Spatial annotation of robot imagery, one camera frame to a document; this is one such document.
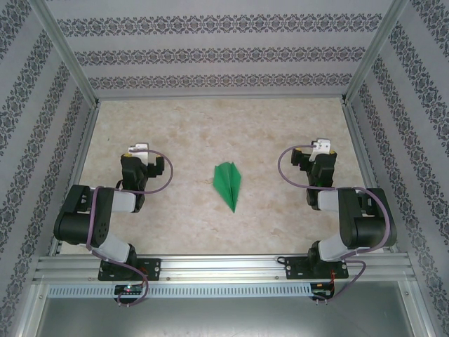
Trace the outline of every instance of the wire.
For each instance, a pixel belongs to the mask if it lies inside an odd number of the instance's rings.
[[[168,165],[170,166],[170,178],[168,179],[167,183],[165,183],[164,186],[162,186],[162,187],[160,187],[160,188],[158,188],[156,190],[153,190],[153,191],[130,191],[130,190],[120,190],[118,188],[115,188],[114,189],[115,191],[129,192],[129,193],[134,193],[134,194],[154,194],[154,193],[157,193],[157,192],[160,192],[160,191],[164,190],[168,185],[170,185],[171,180],[173,179],[173,164],[171,163],[170,159],[166,155],[164,155],[164,154],[162,154],[160,152],[157,152],[155,150],[133,150],[133,151],[130,151],[130,152],[132,152],[132,153],[137,153],[137,152],[155,153],[155,154],[163,157],[168,162]],[[129,307],[132,307],[134,305],[139,304],[140,302],[142,302],[147,297],[148,291],[149,291],[148,278],[147,278],[147,276],[143,272],[141,272],[137,268],[134,268],[131,265],[127,265],[126,263],[122,263],[122,262],[119,262],[119,261],[111,260],[111,259],[107,258],[106,256],[101,255],[97,251],[93,250],[93,247],[91,246],[92,236],[93,236],[93,224],[95,222],[95,207],[97,205],[97,195],[98,195],[98,190],[100,188],[103,188],[103,187],[102,186],[98,186],[93,191],[92,206],[91,206],[91,218],[90,218],[90,221],[89,221],[89,231],[88,231],[88,236],[87,236],[87,241],[86,241],[86,248],[92,253],[92,255],[100,258],[101,260],[106,261],[108,263],[115,264],[115,265],[119,265],[120,267],[128,268],[129,270],[134,271],[135,273],[139,274],[142,277],[142,279],[143,279],[142,283],[145,283],[145,291],[144,291],[142,296],[140,296],[134,302],[126,303],[126,304],[120,302],[120,297],[121,297],[122,293],[120,293],[119,296],[117,297],[117,303],[119,304],[119,306],[124,305],[124,306],[129,308]]]
[[[318,186],[308,186],[308,185],[301,185],[301,184],[294,183],[293,181],[288,179],[286,177],[286,175],[283,173],[283,171],[281,169],[281,160],[286,155],[287,152],[289,152],[289,151],[291,151],[293,149],[296,149],[297,147],[311,147],[311,148],[315,148],[313,145],[296,145],[296,146],[289,147],[287,150],[285,150],[284,152],[281,153],[281,155],[279,156],[279,159],[278,159],[278,171],[279,171],[279,174],[281,174],[281,177],[287,183],[289,183],[289,184],[291,184],[291,185],[293,185],[295,187],[301,187],[301,188],[306,188],[306,189],[310,189],[310,190],[321,190],[321,191],[333,191],[333,190],[339,190],[339,189],[343,189],[343,188],[353,188],[355,190],[362,191],[363,193],[366,193],[367,195],[369,195],[375,201],[375,203],[380,207],[380,209],[381,209],[381,211],[382,211],[382,213],[384,215],[384,219],[385,219],[385,233],[384,233],[384,236],[383,236],[382,240],[380,240],[380,242],[378,244],[376,244],[372,248],[360,249],[358,251],[357,250],[350,251],[349,253],[346,253],[346,254],[340,256],[340,259],[341,260],[346,260],[347,258],[350,258],[351,256],[354,256],[354,255],[359,254],[359,253],[369,253],[371,251],[376,251],[376,250],[382,248],[385,245],[385,243],[387,242],[388,237],[390,235],[391,224],[390,224],[390,218],[388,216],[387,208],[382,203],[382,201],[377,197],[377,195],[375,195],[374,193],[372,193],[371,191],[367,190],[364,187],[318,187]],[[360,264],[362,264],[362,269],[350,281],[350,283],[346,284],[338,293],[336,293],[329,300],[326,300],[324,297],[317,296],[317,295],[314,295],[314,297],[319,298],[321,300],[321,302],[326,302],[326,303],[330,302],[330,301],[334,300],[335,298],[338,298],[345,291],[347,291],[347,289],[349,289],[354,284],[354,282],[357,279],[360,278],[360,276],[363,274],[363,272],[365,272],[366,263],[363,262],[362,260],[348,260],[348,261],[345,261],[345,263],[360,263]]]

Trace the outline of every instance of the damask wallpaper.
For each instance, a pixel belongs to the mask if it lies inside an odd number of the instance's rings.
[[[47,1],[100,98],[343,94],[390,3]]]
[[[48,253],[91,107],[28,2],[0,1],[0,336]]]
[[[448,9],[410,1],[352,102],[437,336],[449,336]]]

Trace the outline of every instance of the beige surface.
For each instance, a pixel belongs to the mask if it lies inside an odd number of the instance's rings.
[[[129,145],[148,142],[172,159],[175,176],[166,190],[147,196],[141,212],[112,214],[111,230],[138,253],[305,253],[337,232],[337,214],[307,206],[305,191],[284,182],[276,163],[287,147],[316,137],[330,138],[338,153],[334,185],[360,186],[336,98],[105,102],[81,183],[115,186],[120,155]],[[233,161],[242,175],[235,214],[212,186],[214,166],[224,161]],[[289,161],[287,155],[286,175],[307,183]],[[167,178],[168,169],[149,179],[147,189]],[[65,244],[62,252],[86,251]]]

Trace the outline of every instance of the cable connector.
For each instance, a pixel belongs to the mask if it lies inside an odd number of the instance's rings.
[[[316,141],[311,142],[313,145],[309,161],[315,161],[318,154],[330,154],[330,140],[326,138],[317,138]]]

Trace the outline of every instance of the purple cable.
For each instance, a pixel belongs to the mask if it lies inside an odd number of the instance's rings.
[[[354,256],[358,253],[369,253],[371,251],[375,251],[377,249],[382,248],[385,243],[388,240],[388,237],[390,235],[390,229],[391,229],[391,225],[390,225],[390,218],[388,216],[388,212],[387,212],[387,208],[385,207],[385,205],[382,203],[382,201],[377,197],[377,195],[375,195],[374,193],[372,193],[371,191],[368,191],[366,188],[363,187],[318,187],[318,186],[307,186],[307,185],[300,185],[297,183],[294,183],[293,181],[291,181],[290,179],[288,179],[286,177],[285,174],[283,174],[283,171],[281,169],[281,160],[282,158],[286,155],[287,152],[297,148],[297,147],[312,147],[314,148],[313,145],[296,145],[296,146],[292,146],[289,147],[287,150],[285,150],[284,152],[281,153],[281,156],[279,156],[278,159],[278,171],[279,174],[281,174],[281,177],[289,184],[296,186],[296,187],[301,187],[301,188],[306,188],[306,189],[310,189],[310,190],[321,190],[321,191],[333,191],[333,190],[338,190],[340,188],[354,188],[355,190],[359,190],[362,191],[363,193],[366,193],[367,195],[369,195],[371,198],[373,198],[373,200],[376,202],[377,205],[379,205],[383,215],[384,215],[384,219],[385,219],[385,233],[384,236],[382,238],[382,240],[380,240],[380,242],[375,245],[372,248],[368,248],[368,249],[361,249],[360,251],[350,251],[349,253],[346,253],[342,256],[340,256],[341,260],[345,260],[347,258],[350,258],[351,256]],[[346,263],[361,263],[362,264],[362,269],[361,271],[350,281],[350,283],[348,283],[346,286],[343,287],[342,290],[340,290],[335,296],[333,296],[331,299],[326,300],[324,297],[321,296],[315,296],[317,298],[321,298],[322,301],[327,301],[330,302],[333,299],[339,297],[342,293],[344,293],[348,288],[350,288],[354,282],[359,279],[359,277],[363,274],[363,272],[365,272],[366,269],[366,263],[363,262],[362,260],[349,260],[349,261],[345,261]]]
[[[149,152],[149,153],[155,153],[155,154],[163,157],[168,162],[168,165],[170,166],[170,178],[168,179],[167,183],[165,183],[164,186],[158,188],[157,190],[153,190],[153,191],[129,191],[129,190],[120,190],[118,188],[114,188],[115,191],[129,192],[129,193],[134,193],[134,194],[154,194],[154,193],[157,193],[157,192],[160,192],[160,191],[164,190],[168,185],[170,185],[171,180],[173,179],[173,165],[171,164],[170,159],[166,155],[164,155],[164,154],[162,154],[160,152],[157,152],[155,150],[133,150],[133,151],[130,151],[130,152],[132,152],[132,153]],[[127,264],[119,262],[119,261],[108,259],[106,256],[103,256],[103,255],[99,254],[98,252],[92,250],[91,241],[92,241],[92,235],[93,235],[93,223],[94,223],[94,220],[95,220],[95,207],[96,207],[96,204],[97,204],[98,190],[100,188],[102,188],[102,186],[96,187],[95,190],[93,191],[92,207],[91,207],[91,218],[90,218],[90,221],[89,221],[89,231],[88,231],[88,235],[87,235],[86,248],[92,253],[92,255],[100,258],[101,260],[104,260],[104,261],[109,262],[109,263],[113,263],[115,265],[119,265],[121,267],[128,268],[129,270],[132,270],[132,271],[136,272],[137,274],[139,274],[142,277],[143,283],[145,283],[145,292],[144,292],[144,294],[141,297],[139,297],[134,302],[125,304],[125,306],[129,308],[129,307],[132,307],[134,305],[139,304],[140,302],[142,302],[147,297],[148,290],[149,290],[148,278],[147,278],[147,276],[143,272],[141,272],[137,268],[134,268],[134,267],[132,267],[130,265],[127,265]],[[120,297],[121,297],[121,293],[117,297],[117,303],[119,304],[119,306],[122,306],[124,304],[122,302],[120,302]]]

